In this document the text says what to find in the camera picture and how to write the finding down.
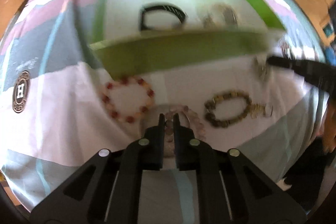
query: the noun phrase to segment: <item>blue stripe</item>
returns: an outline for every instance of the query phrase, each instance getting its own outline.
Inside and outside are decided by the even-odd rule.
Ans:
[[[195,223],[195,210],[193,199],[193,186],[185,172],[179,170],[172,170],[178,193],[180,196],[180,205],[182,211],[182,224],[194,224]]]
[[[48,63],[48,59],[49,59],[49,56],[50,56],[50,53],[51,53],[51,49],[53,48],[53,44],[55,42],[56,34],[57,34],[57,31],[58,31],[63,19],[64,19],[64,13],[60,13],[58,15],[58,17],[56,18],[55,24],[53,26],[53,29],[51,30],[51,33],[49,35],[47,44],[46,44],[45,49],[44,49],[44,53],[43,53],[43,57],[42,57],[41,64],[40,64],[40,69],[39,69],[39,76],[41,76],[45,73],[47,63]],[[37,173],[38,173],[38,175],[41,179],[41,182],[43,184],[45,195],[48,196],[51,192],[50,191],[50,186],[48,185],[48,182],[44,177],[43,165],[42,165],[42,161],[40,159],[36,160],[36,171],[37,171]]]

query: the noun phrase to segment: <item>silver screw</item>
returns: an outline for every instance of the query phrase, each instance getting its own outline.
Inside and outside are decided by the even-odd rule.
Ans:
[[[238,149],[230,149],[229,151],[229,154],[232,156],[232,157],[238,157],[240,155],[240,152]]]
[[[108,156],[110,153],[110,151],[108,149],[102,149],[98,152],[98,155],[101,156],[101,157],[106,157]]]
[[[189,141],[189,143],[190,143],[190,145],[192,145],[192,146],[198,146],[198,145],[200,145],[200,141],[198,140],[198,139],[191,139],[190,141]]]
[[[149,145],[149,139],[142,138],[142,139],[139,140],[139,144],[142,145],[142,146]]]

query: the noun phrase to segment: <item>printed logo on fabric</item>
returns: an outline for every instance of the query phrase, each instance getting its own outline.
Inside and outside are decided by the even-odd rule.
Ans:
[[[30,85],[29,72],[24,70],[17,78],[13,91],[13,110],[21,113],[26,106]]]

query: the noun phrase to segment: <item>red bead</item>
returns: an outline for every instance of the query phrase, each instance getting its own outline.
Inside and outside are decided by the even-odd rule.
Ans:
[[[121,79],[120,79],[120,83],[121,83],[122,85],[128,85],[128,78],[127,78],[127,77],[121,78]]]
[[[119,113],[118,113],[117,111],[112,111],[112,112],[111,112],[111,117],[112,117],[112,118],[115,119],[115,118],[118,118],[118,116],[119,116]]]
[[[106,95],[103,95],[101,99],[103,100],[104,103],[108,103],[110,101],[110,98]]]
[[[153,90],[147,90],[147,95],[149,97],[153,97],[154,96],[154,91]]]
[[[126,117],[126,122],[128,122],[128,123],[134,123],[134,121],[135,121],[135,119],[134,119],[133,116],[127,116]]]
[[[142,113],[146,113],[146,112],[148,111],[148,107],[146,107],[146,106],[142,106],[142,107],[140,107],[140,111],[141,111]]]
[[[111,89],[113,88],[113,84],[112,84],[111,82],[108,82],[108,83],[106,84],[106,88],[107,88],[108,90],[111,90]]]
[[[139,85],[142,85],[144,82],[145,82],[145,80],[143,80],[142,78],[140,78],[140,79],[138,80],[138,84],[139,84]]]

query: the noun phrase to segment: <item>red beaded bracelet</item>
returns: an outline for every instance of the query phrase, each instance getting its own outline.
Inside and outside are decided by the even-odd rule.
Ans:
[[[138,84],[146,89],[147,96],[149,97],[146,100],[146,103],[144,106],[139,107],[139,112],[136,112],[133,116],[122,116],[115,108],[115,105],[111,102],[110,97],[108,96],[109,90],[113,90],[115,88],[126,86],[129,84]],[[135,120],[141,117],[143,113],[146,113],[149,108],[154,104],[154,91],[151,89],[150,84],[148,84],[145,80],[143,80],[140,77],[132,76],[123,78],[119,81],[115,82],[107,82],[105,84],[105,92],[102,94],[102,101],[105,104],[105,108],[109,112],[109,115],[113,118],[118,120],[119,122],[128,122],[128,123],[134,123]]]

